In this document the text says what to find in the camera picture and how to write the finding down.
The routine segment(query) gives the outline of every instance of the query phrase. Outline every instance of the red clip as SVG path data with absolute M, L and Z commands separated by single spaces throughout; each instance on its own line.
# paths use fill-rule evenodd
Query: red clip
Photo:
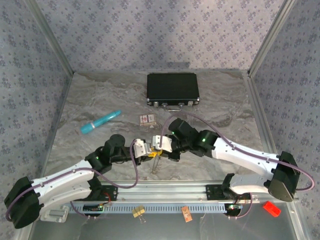
M 270 213 L 274 217 L 278 217 L 281 213 L 281 210 L 276 207 L 272 202 L 267 201 L 264 205 L 263 208 L 267 210 L 268 213 Z

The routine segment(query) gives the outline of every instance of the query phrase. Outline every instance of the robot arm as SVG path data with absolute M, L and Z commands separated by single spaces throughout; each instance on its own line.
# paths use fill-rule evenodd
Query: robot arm
M 239 152 L 226 144 L 217 133 L 209 130 L 198 132 L 180 118 L 170 124 L 169 130 L 172 135 L 163 136 L 162 145 L 159 135 L 153 136 L 151 143 L 141 139 L 135 140 L 133 151 L 136 165 L 153 159 L 157 154 L 178 162 L 181 153 L 191 152 L 199 157 L 207 156 L 229 161 L 258 174 L 254 176 L 228 174 L 220 186 L 228 199 L 236 200 L 244 193 L 269 192 L 277 199 L 286 202 L 293 200 L 300 173 L 290 167 Z M 281 156 L 278 156 L 256 151 L 234 142 L 232 145 L 248 153 L 277 158 L 296 166 L 292 155 L 287 152 L 282 152 Z M 130 160 L 132 160 L 130 149 L 125 147 L 125 138 L 115 134 L 105 142 L 104 146 L 99 147 L 74 166 L 32 181 L 27 177 L 19 179 L 4 200 L 7 208 L 11 205 L 9 215 L 14 227 L 23 228 L 47 210 L 70 201 L 96 200 L 102 191 L 102 185 L 96 173 L 105 174 L 111 170 L 112 163 Z M 25 193 L 12 205 L 26 189 L 35 186 L 39 187 Z

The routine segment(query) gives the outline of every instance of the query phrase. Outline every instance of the wallpaper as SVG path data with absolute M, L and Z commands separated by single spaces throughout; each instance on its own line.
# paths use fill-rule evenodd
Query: wallpaper
M 37 0 L 75 72 L 248 69 L 283 0 Z
M 278 151 L 293 153 L 313 175 L 301 195 L 307 222 L 320 239 L 320 2 L 298 0 L 254 79 Z M 307 183 L 301 177 L 301 185 Z
M 69 80 L 24 2 L 0 7 L 0 240 L 10 240 L 4 198 L 39 176 Z

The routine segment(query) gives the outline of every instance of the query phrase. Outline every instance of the gray marble table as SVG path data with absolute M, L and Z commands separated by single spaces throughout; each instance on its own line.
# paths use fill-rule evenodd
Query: gray marble table
M 199 71 L 200 104 L 184 109 L 218 127 L 229 139 L 262 150 L 253 111 L 240 71 Z M 151 140 L 159 135 L 171 115 L 162 108 L 148 106 L 146 72 L 75 73 L 62 112 L 45 175 L 53 174 L 84 159 L 113 134 L 121 134 L 126 146 L 136 138 Z M 92 132 L 83 135 L 80 127 L 115 110 L 122 114 Z M 140 126 L 139 115 L 154 113 L 157 124 Z M 190 116 L 185 118 L 198 130 L 205 124 Z M 153 161 L 138 167 L 140 180 L 223 180 L 227 173 L 248 174 L 238 165 L 191 153 L 181 155 L 179 163 L 161 158 L 156 171 Z M 110 180 L 134 180 L 131 162 L 113 164 L 105 174 Z

